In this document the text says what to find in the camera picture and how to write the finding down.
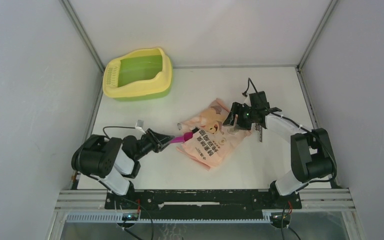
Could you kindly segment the magenta plastic scoop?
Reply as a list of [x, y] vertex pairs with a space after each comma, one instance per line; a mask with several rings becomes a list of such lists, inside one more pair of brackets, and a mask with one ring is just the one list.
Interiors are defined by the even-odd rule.
[[188, 140], [193, 138], [194, 133], [192, 131], [186, 132], [181, 136], [176, 136], [174, 139], [170, 141], [170, 144], [177, 144], [177, 143], [185, 143]]

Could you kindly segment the white bag sealing clip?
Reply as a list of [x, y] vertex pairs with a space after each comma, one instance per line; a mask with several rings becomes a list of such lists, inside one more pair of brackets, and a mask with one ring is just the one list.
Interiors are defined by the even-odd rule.
[[263, 128], [259, 124], [256, 123], [254, 125], [254, 130], [257, 132], [258, 141], [260, 143], [262, 143], [263, 142]]

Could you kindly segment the pink cat litter bag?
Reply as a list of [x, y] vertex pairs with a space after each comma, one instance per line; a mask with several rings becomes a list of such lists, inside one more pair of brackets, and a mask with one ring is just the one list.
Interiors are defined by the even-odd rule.
[[208, 170], [218, 167], [252, 134], [249, 130], [235, 130], [232, 126], [223, 126], [228, 115], [228, 107], [217, 98], [197, 115], [178, 123], [182, 133], [192, 132], [193, 136], [176, 149]]

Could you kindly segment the yellow green litter box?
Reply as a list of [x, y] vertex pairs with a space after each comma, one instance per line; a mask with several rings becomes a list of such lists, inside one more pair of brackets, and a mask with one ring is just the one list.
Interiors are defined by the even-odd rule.
[[103, 94], [117, 101], [163, 98], [171, 91], [173, 65], [160, 47], [134, 50], [106, 66]]

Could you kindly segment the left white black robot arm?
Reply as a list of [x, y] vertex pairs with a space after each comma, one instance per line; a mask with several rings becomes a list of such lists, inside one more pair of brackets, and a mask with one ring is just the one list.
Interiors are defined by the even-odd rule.
[[140, 138], [128, 135], [124, 138], [91, 135], [73, 154], [71, 167], [81, 174], [97, 180], [117, 195], [117, 202], [129, 209], [137, 196], [130, 191], [141, 168], [140, 159], [150, 152], [163, 151], [173, 135], [157, 133], [150, 128]]

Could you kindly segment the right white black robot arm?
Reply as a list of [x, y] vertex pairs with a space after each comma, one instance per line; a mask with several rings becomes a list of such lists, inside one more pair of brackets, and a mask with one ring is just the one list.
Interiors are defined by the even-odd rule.
[[290, 171], [270, 184], [269, 203], [282, 208], [289, 195], [310, 183], [324, 183], [335, 178], [337, 164], [328, 132], [323, 128], [307, 129], [285, 116], [278, 107], [270, 107], [264, 91], [249, 95], [250, 103], [233, 102], [224, 126], [249, 131], [258, 125], [272, 131], [290, 145]]

